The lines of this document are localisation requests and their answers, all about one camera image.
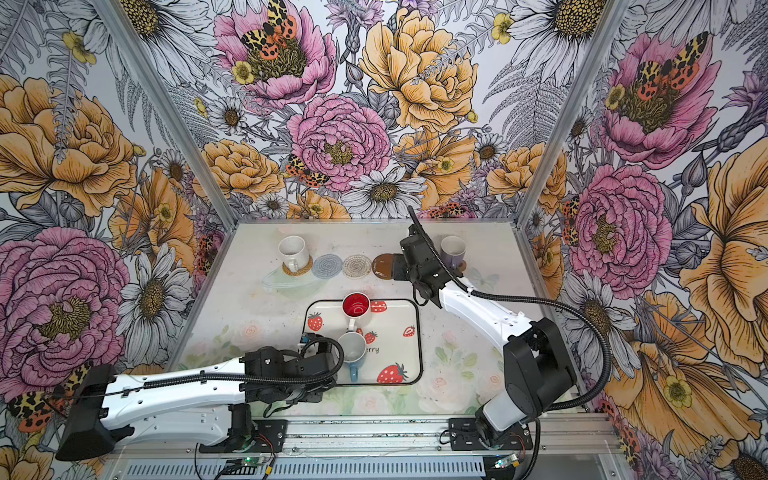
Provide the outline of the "grey woven round coaster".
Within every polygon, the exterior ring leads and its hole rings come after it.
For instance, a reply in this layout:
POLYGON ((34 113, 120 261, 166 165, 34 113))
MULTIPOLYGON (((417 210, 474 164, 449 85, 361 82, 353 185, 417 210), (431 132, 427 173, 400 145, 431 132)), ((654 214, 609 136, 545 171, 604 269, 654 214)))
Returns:
POLYGON ((324 254, 313 261, 311 271, 315 277, 329 280, 342 272, 343 263, 344 261, 338 255, 324 254))

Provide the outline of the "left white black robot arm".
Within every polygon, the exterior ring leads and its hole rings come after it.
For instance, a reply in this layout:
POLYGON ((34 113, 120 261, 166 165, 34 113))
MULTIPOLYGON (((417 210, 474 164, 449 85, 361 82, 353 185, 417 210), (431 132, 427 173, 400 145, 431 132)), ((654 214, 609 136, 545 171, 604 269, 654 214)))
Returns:
POLYGON ((250 406, 318 402, 336 385, 345 348, 310 336, 299 351, 262 347, 162 374, 93 368, 75 391, 56 459, 83 461, 140 441, 187 440, 233 451, 254 436, 250 406))

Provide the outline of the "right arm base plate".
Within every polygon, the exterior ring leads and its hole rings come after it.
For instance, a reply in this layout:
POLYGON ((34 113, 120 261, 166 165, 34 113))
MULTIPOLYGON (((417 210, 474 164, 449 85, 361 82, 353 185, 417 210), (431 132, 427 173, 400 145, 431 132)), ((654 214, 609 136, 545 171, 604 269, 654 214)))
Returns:
POLYGON ((488 426, 478 426, 477 418, 455 417, 448 420, 448 428, 439 436, 441 445, 452 451, 531 450, 534 442, 527 426, 515 424, 502 433, 488 426))

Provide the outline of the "red inside white mug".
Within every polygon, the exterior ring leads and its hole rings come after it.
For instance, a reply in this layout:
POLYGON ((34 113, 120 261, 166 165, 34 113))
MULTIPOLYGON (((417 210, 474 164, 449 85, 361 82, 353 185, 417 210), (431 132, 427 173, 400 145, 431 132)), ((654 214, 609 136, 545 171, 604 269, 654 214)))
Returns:
POLYGON ((361 292, 348 294, 342 301, 342 311, 347 319, 347 331, 366 328, 372 320, 371 300, 361 292))

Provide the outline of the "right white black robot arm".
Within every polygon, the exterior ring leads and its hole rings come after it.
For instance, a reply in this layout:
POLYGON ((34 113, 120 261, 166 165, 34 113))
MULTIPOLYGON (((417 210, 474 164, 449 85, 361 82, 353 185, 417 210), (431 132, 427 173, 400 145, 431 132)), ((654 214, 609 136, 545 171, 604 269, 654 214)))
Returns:
POLYGON ((426 303, 453 314, 473 326, 499 349, 503 362, 503 391, 475 414, 480 443, 498 447, 514 427, 533 422, 543 414, 584 405, 603 391, 612 377, 612 350, 607 335, 580 310, 545 298, 499 295, 480 291, 448 266, 413 208, 412 224, 400 241, 393 279, 407 281, 426 303), (577 371, 556 323, 538 321, 507 309, 507 303, 549 306, 570 313, 590 329, 598 344, 602 367, 594 385, 577 398, 560 397, 577 382, 577 371))

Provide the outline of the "blue handled white mug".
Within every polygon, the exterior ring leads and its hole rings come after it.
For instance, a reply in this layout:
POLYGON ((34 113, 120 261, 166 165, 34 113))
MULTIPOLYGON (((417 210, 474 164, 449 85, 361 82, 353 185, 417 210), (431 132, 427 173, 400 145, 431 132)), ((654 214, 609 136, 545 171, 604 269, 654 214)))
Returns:
POLYGON ((343 350, 343 360, 348 368, 350 381, 357 383, 367 352, 365 338, 360 333, 350 331, 341 335, 338 342, 343 350))

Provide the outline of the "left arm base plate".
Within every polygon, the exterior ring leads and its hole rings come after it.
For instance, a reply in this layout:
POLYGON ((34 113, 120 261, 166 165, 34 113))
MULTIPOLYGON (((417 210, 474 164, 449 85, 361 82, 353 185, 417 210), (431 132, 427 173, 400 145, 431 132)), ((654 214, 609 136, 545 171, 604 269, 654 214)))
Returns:
POLYGON ((245 426, 229 428, 223 440, 200 445, 199 453, 280 453, 287 437, 286 420, 257 420, 245 426))

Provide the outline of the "scratched dark wooden round coaster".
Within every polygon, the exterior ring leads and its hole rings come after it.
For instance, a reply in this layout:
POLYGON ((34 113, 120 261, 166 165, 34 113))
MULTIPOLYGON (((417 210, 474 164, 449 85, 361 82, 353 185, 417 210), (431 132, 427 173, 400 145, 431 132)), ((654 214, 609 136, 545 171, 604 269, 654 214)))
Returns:
POLYGON ((395 255, 384 253, 376 256, 371 264, 371 271, 381 280, 391 280, 393 278, 395 255))

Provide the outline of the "multicolour woven round coaster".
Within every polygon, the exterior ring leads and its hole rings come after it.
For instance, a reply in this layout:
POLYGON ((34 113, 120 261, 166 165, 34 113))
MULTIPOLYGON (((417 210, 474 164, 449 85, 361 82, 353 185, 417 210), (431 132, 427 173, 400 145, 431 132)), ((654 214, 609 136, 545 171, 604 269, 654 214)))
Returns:
POLYGON ((372 260, 362 254, 350 255, 342 264, 343 274, 350 279, 364 278, 371 272, 372 260))

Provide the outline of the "lavender mug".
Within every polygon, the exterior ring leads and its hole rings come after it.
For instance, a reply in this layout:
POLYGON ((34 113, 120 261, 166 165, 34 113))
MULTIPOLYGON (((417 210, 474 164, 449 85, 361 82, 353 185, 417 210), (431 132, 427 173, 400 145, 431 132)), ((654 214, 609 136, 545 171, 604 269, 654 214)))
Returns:
POLYGON ((445 236, 440 241, 440 258, 451 269, 460 269, 466 254, 465 241, 455 235, 445 236))

